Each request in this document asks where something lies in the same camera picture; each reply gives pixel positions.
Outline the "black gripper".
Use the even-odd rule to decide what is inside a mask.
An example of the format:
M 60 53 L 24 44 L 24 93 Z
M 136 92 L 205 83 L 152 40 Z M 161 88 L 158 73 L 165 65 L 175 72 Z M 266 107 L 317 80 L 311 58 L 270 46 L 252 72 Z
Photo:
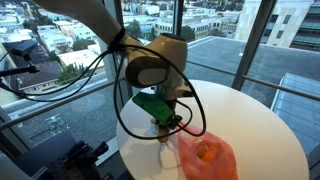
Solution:
M 173 130 L 182 120 L 182 117 L 175 112 L 176 104 L 175 100 L 166 100 L 161 104 L 160 115 L 156 118 L 159 127 Z

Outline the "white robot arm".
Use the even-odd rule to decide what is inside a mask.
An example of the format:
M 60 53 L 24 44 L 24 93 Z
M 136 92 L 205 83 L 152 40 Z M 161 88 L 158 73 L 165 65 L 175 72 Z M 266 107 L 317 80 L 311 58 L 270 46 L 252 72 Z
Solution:
M 176 100 L 186 83 L 187 43 L 170 33 L 159 35 L 144 46 L 130 36 L 110 15 L 101 0 L 33 0 L 45 10 L 71 17 L 89 27 L 113 52 L 125 52 L 122 65 L 134 87 L 156 87 L 164 101 Z

